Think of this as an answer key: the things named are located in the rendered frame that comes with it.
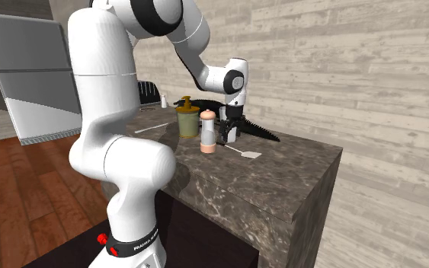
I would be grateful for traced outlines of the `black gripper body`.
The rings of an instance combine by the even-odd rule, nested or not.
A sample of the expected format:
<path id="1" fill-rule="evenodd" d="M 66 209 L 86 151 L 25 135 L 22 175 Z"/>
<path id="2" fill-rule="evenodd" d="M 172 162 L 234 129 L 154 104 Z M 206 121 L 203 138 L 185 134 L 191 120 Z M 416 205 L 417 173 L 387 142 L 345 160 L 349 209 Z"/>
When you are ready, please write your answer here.
<path id="1" fill-rule="evenodd" d="M 243 106 L 226 105 L 226 119 L 230 121 L 240 120 L 243 116 L 243 108 Z"/>

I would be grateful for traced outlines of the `white cup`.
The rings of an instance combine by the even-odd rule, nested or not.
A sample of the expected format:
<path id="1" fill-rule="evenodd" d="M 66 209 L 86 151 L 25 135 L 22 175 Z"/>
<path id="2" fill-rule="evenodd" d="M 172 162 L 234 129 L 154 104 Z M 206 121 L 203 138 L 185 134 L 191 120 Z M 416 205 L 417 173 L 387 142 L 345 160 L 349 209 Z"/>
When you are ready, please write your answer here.
<path id="1" fill-rule="evenodd" d="M 226 119 L 226 106 L 221 106 L 219 109 L 219 120 L 227 120 Z M 232 130 L 229 132 L 228 135 L 228 141 L 227 142 L 223 142 L 224 144 L 226 143 L 232 143 L 235 141 L 236 138 L 236 132 L 235 130 L 232 128 Z"/>

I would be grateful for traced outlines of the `pink and white pepper grinder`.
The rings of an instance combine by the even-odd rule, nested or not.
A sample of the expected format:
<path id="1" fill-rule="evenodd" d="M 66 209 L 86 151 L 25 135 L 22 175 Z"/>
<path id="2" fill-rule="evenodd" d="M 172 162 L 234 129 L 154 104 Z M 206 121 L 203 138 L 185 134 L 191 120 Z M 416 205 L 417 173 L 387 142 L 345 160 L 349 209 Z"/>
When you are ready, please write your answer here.
<path id="1" fill-rule="evenodd" d="M 206 154 L 216 151 L 216 134 L 214 120 L 216 114 L 212 110 L 205 110 L 200 114 L 202 120 L 200 151 Z"/>

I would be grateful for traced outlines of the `black toy crocodile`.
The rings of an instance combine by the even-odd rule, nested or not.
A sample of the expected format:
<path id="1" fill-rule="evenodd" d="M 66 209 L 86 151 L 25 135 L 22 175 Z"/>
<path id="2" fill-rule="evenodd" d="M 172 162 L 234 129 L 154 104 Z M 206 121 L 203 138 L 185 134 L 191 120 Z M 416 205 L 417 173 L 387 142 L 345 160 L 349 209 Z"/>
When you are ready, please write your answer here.
<path id="1" fill-rule="evenodd" d="M 190 102 L 193 106 L 199 107 L 200 111 L 199 111 L 199 123 L 202 122 L 201 118 L 200 118 L 200 114 L 205 111 L 205 110 L 212 110 L 215 114 L 216 114 L 216 118 L 214 120 L 214 122 L 216 122 L 217 120 L 219 120 L 219 109 L 221 106 L 226 106 L 226 104 L 222 104 L 221 102 L 217 101 L 217 100 L 207 100 L 207 99 L 196 99 L 196 100 L 191 100 Z M 180 107 L 184 104 L 184 100 L 182 100 L 182 98 L 176 102 L 174 102 L 175 108 L 176 107 Z M 244 125 L 242 127 L 242 131 L 243 133 L 247 133 L 253 136 L 257 136 L 263 139 L 269 139 L 272 141 L 276 141 L 276 142 L 280 142 L 280 139 L 275 136 L 273 133 L 271 133 L 270 131 L 268 131 L 267 129 L 251 122 L 250 120 L 247 120 L 245 118 L 245 122 Z M 241 132 L 237 132 L 236 133 L 236 137 L 240 136 Z M 218 139 L 218 144 L 224 144 L 220 141 L 220 137 Z"/>

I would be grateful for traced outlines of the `white spatula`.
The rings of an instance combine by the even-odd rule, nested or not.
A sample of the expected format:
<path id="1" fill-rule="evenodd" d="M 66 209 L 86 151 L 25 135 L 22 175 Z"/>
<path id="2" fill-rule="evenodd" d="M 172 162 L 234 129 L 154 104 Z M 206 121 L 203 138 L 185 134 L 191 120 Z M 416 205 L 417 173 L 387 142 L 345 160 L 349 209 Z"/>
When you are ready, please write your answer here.
<path id="1" fill-rule="evenodd" d="M 225 148 L 232 149 L 235 152 L 238 152 L 244 158 L 256 159 L 259 156 L 261 156 L 261 153 L 259 153 L 259 152 L 250 152 L 250 151 L 243 152 L 243 151 L 240 151 L 240 150 L 238 150 L 236 148 L 233 148 L 233 147 L 231 147 L 229 145 L 225 145 L 225 144 L 221 144 L 221 143 L 219 145 L 221 145 L 221 146 L 223 146 Z"/>

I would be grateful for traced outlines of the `green soap dispenser brown pump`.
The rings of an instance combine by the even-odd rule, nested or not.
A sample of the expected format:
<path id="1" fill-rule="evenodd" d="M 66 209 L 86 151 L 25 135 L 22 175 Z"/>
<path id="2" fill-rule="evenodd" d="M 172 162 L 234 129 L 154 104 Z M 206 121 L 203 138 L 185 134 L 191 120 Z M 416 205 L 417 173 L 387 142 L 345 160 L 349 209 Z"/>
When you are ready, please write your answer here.
<path id="1" fill-rule="evenodd" d="M 182 100 L 184 100 L 184 104 L 175 108 L 178 118 L 179 136 L 189 139 L 198 136 L 200 108 L 191 104 L 190 96 L 183 96 Z"/>

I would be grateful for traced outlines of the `white table knife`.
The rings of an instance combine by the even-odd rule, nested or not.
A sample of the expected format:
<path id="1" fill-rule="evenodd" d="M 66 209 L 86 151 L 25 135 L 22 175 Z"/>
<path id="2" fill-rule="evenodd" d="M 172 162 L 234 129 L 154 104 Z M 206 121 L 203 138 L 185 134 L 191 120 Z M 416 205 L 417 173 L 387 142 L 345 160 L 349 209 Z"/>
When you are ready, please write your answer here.
<path id="1" fill-rule="evenodd" d="M 134 131 L 134 133 L 138 134 L 138 133 L 145 132 L 145 131 L 148 131 L 148 130 L 151 130 L 151 129 L 161 128 L 163 126 L 167 126 L 168 124 L 169 123 L 163 123 L 163 124 L 159 124 L 157 126 L 151 126 L 151 127 L 145 128 L 145 129 L 139 129 L 139 130 Z"/>

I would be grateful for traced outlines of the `black dish rack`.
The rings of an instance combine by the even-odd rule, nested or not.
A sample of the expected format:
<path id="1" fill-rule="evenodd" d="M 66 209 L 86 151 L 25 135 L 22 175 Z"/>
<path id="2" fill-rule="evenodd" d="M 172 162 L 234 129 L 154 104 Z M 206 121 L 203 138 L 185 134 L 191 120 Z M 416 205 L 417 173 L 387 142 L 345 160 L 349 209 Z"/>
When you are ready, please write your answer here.
<path id="1" fill-rule="evenodd" d="M 151 81 L 138 81 L 140 105 L 160 104 L 161 97 L 156 85 Z"/>

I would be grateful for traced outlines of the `dark robot stand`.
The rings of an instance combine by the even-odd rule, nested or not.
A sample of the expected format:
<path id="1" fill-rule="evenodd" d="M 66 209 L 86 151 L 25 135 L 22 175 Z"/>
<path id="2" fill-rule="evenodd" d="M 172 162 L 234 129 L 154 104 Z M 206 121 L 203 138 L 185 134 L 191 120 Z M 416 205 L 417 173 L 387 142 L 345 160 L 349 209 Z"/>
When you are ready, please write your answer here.
<path id="1" fill-rule="evenodd" d="M 258 268 L 257 249 L 161 190 L 155 212 L 165 268 Z M 87 268 L 102 249 L 96 237 L 109 231 L 105 220 L 22 268 Z"/>

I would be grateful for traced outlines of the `grey refrigerator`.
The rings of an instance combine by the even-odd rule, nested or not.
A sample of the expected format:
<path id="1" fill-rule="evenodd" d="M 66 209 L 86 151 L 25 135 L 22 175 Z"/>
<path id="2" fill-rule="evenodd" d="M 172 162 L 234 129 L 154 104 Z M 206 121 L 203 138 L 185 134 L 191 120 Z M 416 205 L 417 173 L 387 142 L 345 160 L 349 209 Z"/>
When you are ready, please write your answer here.
<path id="1" fill-rule="evenodd" d="M 81 132 L 82 112 L 60 23 L 0 14 L 0 90 L 22 145 Z"/>

